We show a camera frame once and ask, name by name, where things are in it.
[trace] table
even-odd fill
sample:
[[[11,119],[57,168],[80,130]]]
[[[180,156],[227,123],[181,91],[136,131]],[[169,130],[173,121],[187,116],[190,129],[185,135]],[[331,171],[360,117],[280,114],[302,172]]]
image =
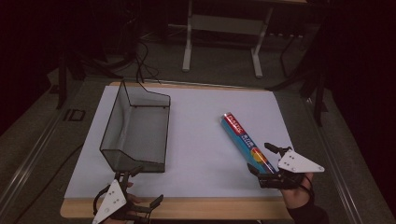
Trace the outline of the table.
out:
[[[255,76],[257,78],[262,78],[262,67],[260,65],[259,52],[260,52],[260,48],[262,47],[262,41],[265,38],[265,33],[267,31],[268,24],[270,22],[274,10],[274,3],[306,4],[306,1],[278,0],[278,1],[259,1],[259,2],[263,4],[269,4],[269,7],[266,10],[266,12],[263,12],[265,13],[265,19],[262,21],[195,14],[193,13],[192,10],[193,1],[189,0],[188,20],[187,20],[187,41],[186,41],[186,48],[184,51],[182,70],[184,72],[190,71],[191,51],[192,51],[192,43],[191,43],[192,30],[217,31],[217,32],[225,32],[225,33],[258,36],[258,41],[256,46],[252,48],[250,51],[251,51]]]
[[[151,87],[151,90],[158,90],[157,89],[152,89],[154,87],[158,87],[158,85],[145,85],[147,87]],[[176,95],[174,96],[174,101],[173,101],[173,107],[175,108],[173,111],[173,115],[171,114],[171,119],[172,116],[177,118],[177,121],[182,120],[181,117],[183,115],[180,114],[180,110],[186,112],[183,114],[184,115],[189,115],[190,113],[193,113],[192,111],[185,111],[184,107],[182,108],[180,104],[182,104],[183,98],[187,95],[187,93],[191,92],[191,95],[194,95],[196,98],[194,100],[199,101],[199,97],[197,94],[202,94],[204,98],[207,98],[207,95],[211,95],[212,98],[218,97],[215,95],[216,93],[221,94],[219,97],[224,97],[224,95],[232,95],[232,96],[237,96],[240,95],[241,99],[245,99],[245,96],[251,96],[251,97],[262,97],[264,94],[265,96],[269,97],[269,100],[274,101],[275,98],[271,97],[271,92],[268,91],[247,91],[243,89],[210,89],[210,88],[191,88],[189,86],[171,86],[172,88],[169,88],[168,92],[171,91],[178,91],[178,92],[183,92],[184,94],[180,94],[178,98],[176,98]],[[104,96],[107,95],[107,92],[111,92],[115,90],[107,88],[105,90]],[[233,101],[236,102],[241,102],[239,99],[232,99]],[[207,100],[208,102],[203,102],[201,104],[211,104],[213,103],[210,100]],[[223,106],[227,104],[223,104],[220,101],[219,102],[219,108],[224,109]],[[258,108],[262,108],[263,106],[268,106],[269,103],[261,105],[261,106],[256,106]],[[81,152],[80,159],[84,160],[87,162],[87,158],[90,158],[90,162],[92,162],[91,158],[94,158],[96,155],[99,154],[99,150],[97,149],[98,147],[95,146],[95,144],[100,144],[100,138],[101,134],[98,132],[100,130],[100,125],[95,125],[97,123],[97,120],[103,120],[104,117],[100,115],[100,111],[103,112],[104,102],[101,101],[101,104],[98,106],[98,110],[96,112],[95,118],[92,122],[92,131],[87,136],[86,144]],[[250,109],[248,107],[246,110],[240,109],[238,110],[235,108],[235,105],[230,105],[229,108],[234,108],[233,111],[236,113],[240,111],[247,111]],[[268,116],[268,119],[279,119],[283,122],[281,115],[279,113],[278,107],[271,107],[269,108],[268,111],[277,111],[278,113],[274,113],[273,116]],[[217,113],[217,109],[207,109],[205,110],[206,113]],[[261,110],[256,111],[256,113],[247,113],[247,115],[257,115],[258,113],[261,113]],[[243,116],[243,113],[240,113],[241,119],[245,119]],[[209,125],[212,125],[213,120],[210,120],[208,122]],[[258,130],[260,129],[259,122],[254,122],[256,123],[255,125],[248,125],[253,130]],[[269,133],[272,134],[271,139],[274,139],[274,141],[278,142],[283,142],[285,144],[291,145],[289,135],[287,134],[286,127],[283,123],[280,123],[278,125],[278,128],[273,128],[273,129],[268,129]],[[170,123],[170,133],[168,136],[168,147],[170,148],[177,148],[177,146],[173,145],[175,141],[175,135],[177,134],[177,137],[180,137],[183,133],[186,131],[181,130],[180,132],[177,131],[177,128],[180,128],[176,124],[173,125],[172,122]],[[216,129],[215,131],[209,131],[207,130],[205,134],[203,134],[204,137],[214,135],[216,131],[218,131],[218,127],[213,128]],[[228,144],[227,140],[230,141],[230,145],[226,146],[226,148],[233,148],[233,143],[231,142],[230,139],[228,139],[228,136],[226,136],[226,133],[223,132],[222,129],[219,130],[218,135],[224,135],[226,141],[222,142],[222,140],[217,143],[211,143],[213,145],[213,148],[219,148],[220,145],[222,144]],[[194,142],[194,140],[190,140],[192,146],[196,146],[195,149],[197,149],[198,154],[194,155],[193,157],[199,157],[199,154],[204,153],[205,154],[205,149],[197,146],[197,142]],[[189,185],[190,183],[186,183],[185,180],[171,180],[167,178],[178,178],[179,176],[186,176],[184,171],[181,171],[178,169],[175,171],[175,169],[171,169],[173,167],[176,167],[179,163],[181,163],[182,160],[177,160],[175,157],[179,158],[185,158],[188,155],[183,154],[181,155],[183,151],[177,149],[174,149],[174,152],[169,151],[167,152],[167,166],[170,167],[167,172],[164,174],[149,174],[149,175],[138,175],[132,179],[133,182],[135,182],[134,188],[136,190],[140,190],[144,188],[144,190],[139,191],[139,195],[142,195],[144,198],[144,203],[147,204],[151,202],[154,197],[150,197],[152,193],[146,193],[146,191],[159,191],[162,192],[164,191],[164,200],[162,204],[156,208],[153,213],[152,213],[152,218],[169,218],[169,219],[287,219],[290,218],[285,204],[283,203],[283,200],[279,194],[279,192],[276,189],[260,189],[259,184],[256,180],[256,177],[248,173],[248,169],[246,167],[246,164],[244,161],[239,162],[239,152],[235,149],[235,151],[230,150],[230,151],[221,151],[221,155],[225,158],[227,158],[227,163],[231,164],[230,167],[226,169],[225,172],[224,169],[219,169],[222,170],[219,172],[219,174],[228,174],[232,172],[230,177],[228,176],[221,176],[221,181],[216,181],[213,179],[205,179],[209,175],[201,175],[201,173],[208,173],[210,172],[205,170],[202,171],[201,169],[205,169],[206,167],[210,167],[214,163],[219,163],[219,166],[222,165],[222,161],[217,160],[217,158],[214,158],[214,162],[211,162],[211,158],[207,159],[205,161],[205,165],[201,165],[202,167],[197,169],[197,172],[192,172],[194,175],[194,178],[197,178],[198,180],[205,181],[205,185],[208,185],[209,188],[206,186],[198,186],[195,187],[193,185]],[[236,158],[237,164],[233,163],[233,157]],[[270,161],[277,161],[277,156],[274,155],[272,158],[268,157]],[[86,164],[82,164],[82,162],[78,161],[78,164],[75,169],[75,173],[72,176],[72,179],[70,181],[68,190],[65,195],[64,203],[61,209],[61,215],[63,217],[93,217],[92,215],[92,202],[93,198],[92,195],[95,195],[96,192],[91,193],[90,191],[95,191],[96,186],[100,186],[101,183],[105,184],[104,181],[108,180],[108,177],[111,178],[112,175],[111,171],[108,171],[107,165],[105,163],[101,163],[101,160],[103,158],[98,158],[95,162],[92,162],[92,166],[86,166]],[[183,167],[187,169],[187,172],[189,172],[189,164],[193,163],[189,160],[186,160],[187,163],[183,163],[182,165],[179,165],[178,167]],[[174,181],[179,181],[179,185],[174,185]],[[220,185],[223,184],[224,182],[231,184],[231,185],[236,185],[235,188],[224,188],[224,189],[212,189],[215,187],[212,187],[212,182],[213,183],[219,183]]]
[[[64,109],[64,113],[60,113],[60,116],[56,117],[60,118],[60,122],[53,128],[52,134],[48,137],[48,141],[45,142],[46,144],[43,146],[43,148],[46,149],[45,153],[42,153],[35,169],[26,180],[24,186],[28,188],[23,188],[20,195],[16,198],[14,197],[14,206],[8,206],[10,207],[10,216],[7,219],[9,222],[13,222],[25,208],[28,208],[28,212],[22,216],[21,222],[40,223],[48,220],[53,222],[64,221],[64,217],[61,217],[60,210],[61,204],[64,204],[62,213],[64,214],[67,212],[66,202],[64,202],[64,192],[72,177],[78,159],[78,154],[74,153],[74,151],[77,146],[80,146],[81,143],[86,140],[87,133],[92,125],[93,115],[106,85],[108,85],[108,82],[103,82],[102,80],[88,79],[84,81],[78,89],[78,94],[73,98],[73,102],[68,103],[67,107]],[[346,136],[346,132],[341,130],[340,133],[331,135],[329,138],[326,137],[327,133],[324,133],[324,129],[327,126],[332,126],[328,118],[331,113],[334,113],[332,104],[327,104],[329,111],[332,111],[325,117],[327,126],[319,129],[310,111],[312,105],[306,101],[306,99],[301,98],[298,92],[275,92],[275,96],[293,147],[300,154],[305,155],[311,161],[315,161],[317,164],[323,165],[326,168],[325,173],[318,174],[314,177],[313,184],[316,190],[316,203],[329,213],[331,223],[373,223],[373,221],[365,220],[368,217],[371,218],[370,220],[377,220],[378,218],[382,218],[383,214],[386,216],[387,209],[382,209],[378,203],[370,203],[372,201],[368,200],[375,199],[378,200],[376,202],[381,202],[380,194],[378,191],[375,192],[377,189],[373,188],[373,182],[370,182],[370,174],[367,168],[364,168],[365,166],[360,168],[360,157],[350,156],[350,153],[353,153],[355,149],[350,149],[345,146],[345,138],[342,139],[343,141],[338,142],[339,138],[337,135],[342,135],[344,137]],[[86,111],[85,118],[82,121],[64,119],[67,114],[66,110],[68,109]],[[50,178],[54,175],[56,175],[55,178],[50,182]],[[45,189],[44,195],[34,201],[37,193],[41,192],[43,189]],[[364,198],[359,198],[357,194],[364,195]],[[170,197],[168,197],[168,199],[171,200],[169,201],[169,205],[175,200],[175,198]],[[206,198],[201,199],[199,206],[209,206],[213,203],[206,203],[205,200]],[[81,205],[81,207],[76,207],[74,211],[71,211],[74,213],[75,217],[92,218],[92,204],[90,202],[84,205],[81,199],[79,202],[73,200],[67,201],[69,204],[74,203],[73,206],[77,206],[75,203]],[[242,207],[242,205],[244,205],[244,203],[240,201],[238,201],[238,204],[230,203],[230,200],[226,201],[229,203],[229,206],[241,205]],[[274,212],[279,212],[284,209],[283,203],[280,200],[278,202],[282,204],[279,206],[280,210],[276,209],[276,204],[279,203],[274,203],[274,201],[270,202],[273,205]],[[34,203],[34,206],[29,208],[28,206],[31,203]],[[228,209],[228,207],[216,207],[216,209],[222,211],[223,209]],[[186,211],[186,213],[193,213],[192,211],[187,211],[189,209],[183,210]],[[198,216],[200,210],[196,211],[198,212],[193,214]],[[378,214],[378,216],[373,217],[372,214],[361,213],[361,211],[375,211],[375,214]],[[239,212],[240,210],[234,209],[223,211],[223,214],[228,213],[228,218],[236,219],[237,216],[243,215]],[[250,216],[251,218],[256,218],[252,215],[252,212],[255,212],[254,210],[247,212],[250,212],[250,214],[245,214],[245,217]],[[271,211],[256,210],[256,212],[257,214],[260,213],[260,215],[264,212],[264,214],[268,215],[267,218],[274,217],[274,213],[271,213]],[[80,220],[74,220],[70,217],[69,222],[79,223]]]

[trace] transparent container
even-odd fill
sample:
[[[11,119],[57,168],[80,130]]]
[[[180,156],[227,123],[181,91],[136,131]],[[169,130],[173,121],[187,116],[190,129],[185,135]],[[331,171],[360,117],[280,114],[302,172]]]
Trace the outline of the transparent container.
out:
[[[100,147],[114,172],[165,172],[171,98],[123,80]]]

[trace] black cable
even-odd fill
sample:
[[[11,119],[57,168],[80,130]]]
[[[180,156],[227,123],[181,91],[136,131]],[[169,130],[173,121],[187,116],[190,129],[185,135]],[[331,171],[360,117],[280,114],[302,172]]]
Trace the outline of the black cable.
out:
[[[107,68],[103,67],[101,64],[97,63],[95,60],[92,58],[84,55],[81,52],[78,52],[77,50],[74,50],[74,53],[76,53],[76,56],[79,57],[80,60],[84,61],[86,64],[89,66],[93,67],[96,69],[98,72],[101,74],[107,76],[107,77],[112,77],[112,78],[122,78],[121,76],[118,76],[111,71],[109,71]]]
[[[294,71],[292,71],[289,75],[286,72],[286,68],[285,68],[285,64],[283,63],[283,55],[285,54],[285,52],[289,49],[291,43],[294,41],[294,39],[296,38],[296,35],[294,35],[290,40],[289,43],[286,45],[286,47],[282,50],[282,52],[280,53],[280,67],[282,68],[282,72],[283,72],[283,76],[284,77],[291,77],[294,73]]]
[[[305,190],[309,194],[309,196],[313,196],[313,190],[312,189],[308,189],[304,185],[299,185],[299,188]]]
[[[128,1],[125,1],[125,0],[118,1],[118,8],[117,8],[116,11],[114,11],[114,13],[116,13],[116,14],[122,13],[123,17],[127,17],[128,18],[128,21],[125,22],[120,28],[120,39],[119,39],[118,45],[116,47],[116,52],[117,53],[119,52],[120,43],[124,39],[125,33],[128,32],[127,31],[128,25],[130,23],[134,23],[139,18],[140,11],[141,11],[141,2],[140,1],[139,1],[138,5],[139,5],[138,6],[138,10],[132,11],[132,10],[128,10],[128,9],[133,9],[134,8],[134,4],[132,3],[132,1],[129,1],[129,0]],[[96,15],[95,11],[92,8],[92,4],[90,4],[90,8],[91,8],[91,11],[92,11],[92,15],[94,17],[93,22],[95,22],[96,26],[99,27],[100,26],[98,24],[99,20],[97,18],[97,15]],[[134,59],[134,57],[132,56],[132,52],[126,52],[125,55],[124,55],[124,58],[122,60],[120,60],[119,62],[102,63],[102,62],[97,62],[96,60],[94,60],[94,62],[99,64],[100,66],[106,68],[106,69],[110,69],[111,70],[111,69],[117,69],[117,68],[119,68],[121,66],[127,65],[133,59]],[[94,64],[91,64],[91,63],[84,63],[84,64],[89,66],[89,67],[96,68],[96,66]]]
[[[152,77],[152,78],[156,79],[157,82],[158,82],[159,84],[162,84],[161,81],[157,78],[157,76],[160,74],[160,71],[159,71],[158,69],[156,69],[156,68],[154,68],[154,67],[151,67],[151,66],[145,64],[143,61],[142,61],[142,65],[144,65],[146,71],[150,74],[149,77]],[[155,71],[156,71],[156,74],[153,75],[152,72],[149,71],[149,68],[155,70]]]
[[[55,174],[51,177],[51,179],[49,180],[49,182],[44,186],[44,188],[35,196],[35,198],[23,209],[23,211],[20,213],[20,215],[17,217],[17,219],[15,219],[15,221],[13,222],[14,224],[17,224],[20,219],[23,217],[23,215],[25,215],[25,213],[27,211],[29,211],[29,209],[33,206],[33,204],[35,204],[35,202],[41,197],[41,195],[44,193],[44,191],[47,189],[47,187],[50,185],[50,183],[53,181],[53,179],[56,177],[57,174],[59,174],[59,172],[61,171],[61,169],[64,167],[64,165],[70,160],[70,158],[76,153],[78,152],[82,146],[84,144],[79,145],[78,147],[76,147],[76,149],[74,149],[69,156],[66,158],[66,160],[64,160],[64,162],[62,162],[62,164],[59,166],[59,168],[56,170]]]
[[[125,64],[125,66],[124,67],[122,67],[122,68],[120,68],[119,70],[117,70],[117,71],[114,71],[114,73],[118,73],[118,72],[120,72],[120,71],[122,71],[122,70],[125,70],[125,69],[127,69],[128,67],[130,67],[132,64],[134,64],[134,62],[132,62],[132,61],[130,61],[128,64]]]
[[[141,59],[141,62],[139,62],[140,57],[136,56],[136,62],[137,62],[136,82],[139,82],[139,78],[140,78],[142,80],[142,83],[145,83],[145,79],[143,78],[141,67],[149,54],[149,47],[141,41],[139,41],[138,43],[145,47],[146,53],[145,53],[145,56],[143,57],[143,59]]]
[[[309,196],[315,198],[314,185],[312,184],[312,181],[306,175],[304,175],[304,178],[309,182],[309,186],[311,187],[309,189],[306,189],[308,190]]]
[[[107,193],[109,189],[110,189],[110,185],[107,185],[107,187],[105,187],[104,189],[99,191],[99,193],[96,195],[95,199],[93,200],[93,215],[94,216],[96,216],[96,214],[98,213],[98,209],[96,207],[96,204],[98,203],[98,200],[99,200],[100,196],[102,196],[105,193]]]

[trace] wire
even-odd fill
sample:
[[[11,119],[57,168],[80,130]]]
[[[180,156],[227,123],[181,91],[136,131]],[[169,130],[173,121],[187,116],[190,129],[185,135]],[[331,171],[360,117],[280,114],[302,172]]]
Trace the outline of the wire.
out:
[[[102,189],[101,191],[99,191],[99,193],[96,195],[96,197],[93,199],[93,214],[96,216],[96,214],[98,213],[98,209],[96,207],[98,200],[100,198],[100,196],[104,195],[105,193],[108,192],[108,190],[110,189],[110,185],[107,185],[104,189]]]
[[[304,175],[304,178],[308,181],[309,186],[310,186],[309,189],[305,188],[305,190],[307,190],[309,193],[309,196],[311,196],[314,199],[315,198],[314,185],[312,184],[312,181],[308,178],[308,176]]]
[[[283,72],[283,76],[284,76],[284,77],[291,77],[291,76],[293,76],[293,74],[294,74],[294,71],[292,71],[289,75],[288,75],[288,73],[286,72],[285,64],[283,63],[283,55],[284,55],[285,52],[289,49],[291,43],[294,41],[295,38],[296,38],[296,35],[294,35],[294,36],[289,40],[289,42],[288,42],[288,44],[286,45],[286,47],[283,48],[282,52],[280,53],[279,60],[280,60],[280,66],[281,66],[281,68],[282,68],[282,72]]]
[[[137,63],[137,70],[136,70],[136,82],[139,82],[139,78],[140,80],[142,80],[142,83],[145,83],[145,79],[143,79],[143,75],[142,75],[142,63],[139,62],[139,57],[136,57],[136,63]]]
[[[74,149],[69,156],[66,158],[66,160],[64,160],[64,162],[62,162],[62,164],[59,166],[59,168],[56,170],[55,174],[51,177],[51,179],[49,180],[49,182],[44,186],[44,188],[35,196],[35,198],[23,209],[23,211],[20,213],[20,215],[17,217],[17,219],[15,219],[15,221],[13,222],[14,224],[17,224],[20,219],[26,214],[27,211],[29,211],[29,209],[33,206],[33,204],[35,204],[35,202],[41,197],[41,195],[44,193],[44,191],[48,188],[48,186],[50,185],[50,183],[53,181],[53,179],[56,177],[57,174],[59,174],[59,172],[61,171],[61,169],[64,167],[64,165],[70,160],[70,158],[76,153],[78,152],[82,146],[84,144],[79,145],[78,147],[76,147],[76,149]]]
[[[130,67],[132,64],[134,64],[134,62],[130,61],[130,62],[129,62],[128,64],[126,64],[124,67],[120,68],[120,69],[117,70],[117,71],[114,71],[114,73],[118,73],[118,72],[120,72],[120,71],[123,71],[123,70],[127,69],[128,67]]]
[[[186,31],[187,31],[187,28],[185,28],[185,27],[179,28],[178,30],[172,32],[171,34],[168,34],[167,37],[174,36],[174,35],[178,35],[178,34],[181,34],[181,33],[183,33],[183,32],[186,32]],[[149,42],[159,42],[159,41],[162,41],[163,38],[161,38],[161,37],[158,37],[158,36],[156,36],[156,37],[151,37],[151,36],[156,35],[156,34],[157,34],[156,31],[152,31],[152,32],[149,32],[149,33],[147,33],[147,34],[141,35],[141,36],[140,36],[140,39],[142,39],[142,40],[144,40],[144,41],[149,41]]]
[[[145,56],[143,57],[143,59],[140,58],[139,55],[137,55],[137,56],[136,56],[136,60],[137,60],[137,61],[138,61],[138,60],[141,61],[141,65],[143,65],[143,66],[145,67],[146,71],[150,74],[149,77],[152,77],[152,78],[156,79],[156,80],[158,81],[158,83],[161,84],[161,81],[157,78],[157,76],[160,74],[160,71],[159,71],[157,68],[154,68],[154,67],[152,67],[152,66],[149,66],[149,65],[145,64],[145,60],[146,60],[147,56],[149,55],[149,47],[148,47],[145,43],[143,43],[143,42],[141,42],[141,41],[140,41],[139,43],[145,47],[145,49],[146,49],[146,54],[145,54]],[[149,69],[154,70],[154,71],[156,72],[156,74],[153,75],[152,72],[151,72]]]

